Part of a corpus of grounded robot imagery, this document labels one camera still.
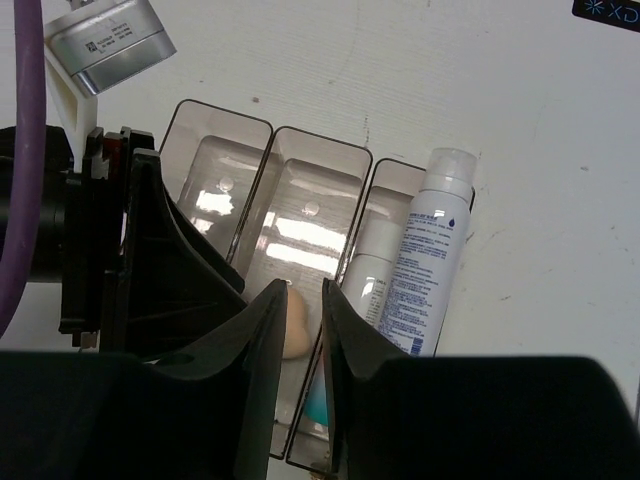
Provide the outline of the beige makeup sponge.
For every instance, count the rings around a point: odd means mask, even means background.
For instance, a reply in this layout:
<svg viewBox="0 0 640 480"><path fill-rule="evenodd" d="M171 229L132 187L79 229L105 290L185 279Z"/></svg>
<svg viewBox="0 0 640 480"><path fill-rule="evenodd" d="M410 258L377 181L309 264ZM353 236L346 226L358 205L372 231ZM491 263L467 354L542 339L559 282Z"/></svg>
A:
<svg viewBox="0 0 640 480"><path fill-rule="evenodd" d="M304 298L298 290L287 287L286 331L282 358L293 360L306 355L311 348L308 330L308 312Z"/></svg>

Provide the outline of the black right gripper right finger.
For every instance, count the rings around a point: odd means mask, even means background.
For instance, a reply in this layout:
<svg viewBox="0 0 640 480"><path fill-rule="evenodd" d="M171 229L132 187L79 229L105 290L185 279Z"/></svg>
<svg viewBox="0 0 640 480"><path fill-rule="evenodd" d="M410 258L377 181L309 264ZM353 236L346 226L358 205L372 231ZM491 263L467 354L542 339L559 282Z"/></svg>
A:
<svg viewBox="0 0 640 480"><path fill-rule="evenodd" d="M575 356L413 357L322 286L330 472L340 479L635 479L614 380Z"/></svg>

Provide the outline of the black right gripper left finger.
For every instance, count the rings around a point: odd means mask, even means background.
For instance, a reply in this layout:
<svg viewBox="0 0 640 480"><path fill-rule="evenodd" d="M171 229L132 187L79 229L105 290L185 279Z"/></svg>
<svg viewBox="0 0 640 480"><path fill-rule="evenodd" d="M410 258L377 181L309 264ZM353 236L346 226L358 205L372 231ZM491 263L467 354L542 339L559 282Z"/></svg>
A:
<svg viewBox="0 0 640 480"><path fill-rule="evenodd" d="M263 479L287 286L154 364L122 354L1 355L5 479Z"/></svg>

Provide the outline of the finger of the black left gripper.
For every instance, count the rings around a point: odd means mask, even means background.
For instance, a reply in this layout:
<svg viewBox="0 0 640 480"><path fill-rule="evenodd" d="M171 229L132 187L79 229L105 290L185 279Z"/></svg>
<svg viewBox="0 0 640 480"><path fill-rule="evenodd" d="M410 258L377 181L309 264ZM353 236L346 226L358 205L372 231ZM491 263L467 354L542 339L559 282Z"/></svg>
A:
<svg viewBox="0 0 640 480"><path fill-rule="evenodd" d="M103 352L154 358L240 313L244 281L178 209L158 152L135 149L120 255L105 273Z"/></svg>

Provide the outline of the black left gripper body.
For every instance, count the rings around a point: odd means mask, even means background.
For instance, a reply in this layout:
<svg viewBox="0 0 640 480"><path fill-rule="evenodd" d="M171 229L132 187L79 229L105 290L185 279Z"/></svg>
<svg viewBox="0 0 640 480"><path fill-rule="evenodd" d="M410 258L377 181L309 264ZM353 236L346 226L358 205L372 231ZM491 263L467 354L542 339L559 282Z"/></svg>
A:
<svg viewBox="0 0 640 480"><path fill-rule="evenodd" d="M152 134L94 129L82 172L73 170L64 130L47 126L38 235L29 281L62 286L58 330L80 346L101 324L104 274L118 252L132 155Z"/></svg>

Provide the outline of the white spray bottle clear cap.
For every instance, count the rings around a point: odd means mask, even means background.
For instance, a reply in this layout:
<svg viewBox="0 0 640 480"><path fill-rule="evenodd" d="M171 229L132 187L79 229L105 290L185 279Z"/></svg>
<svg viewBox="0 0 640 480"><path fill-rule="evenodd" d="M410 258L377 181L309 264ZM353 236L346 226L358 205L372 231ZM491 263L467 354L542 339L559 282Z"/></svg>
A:
<svg viewBox="0 0 640 480"><path fill-rule="evenodd" d="M378 331L405 353L435 354L470 225L477 158L432 151L410 203Z"/></svg>

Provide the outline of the pink teal gradient spray bottle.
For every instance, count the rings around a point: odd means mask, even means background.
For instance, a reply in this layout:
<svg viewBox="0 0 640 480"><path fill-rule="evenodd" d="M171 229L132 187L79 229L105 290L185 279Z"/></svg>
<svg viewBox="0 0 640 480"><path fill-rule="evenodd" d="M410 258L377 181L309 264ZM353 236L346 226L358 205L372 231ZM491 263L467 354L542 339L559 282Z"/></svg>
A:
<svg viewBox="0 0 640 480"><path fill-rule="evenodd" d="M382 315L403 234L404 227L397 223L368 220L359 232L342 281L341 290L350 305L374 329ZM322 359L318 361L304 415L315 433L327 435L329 420Z"/></svg>

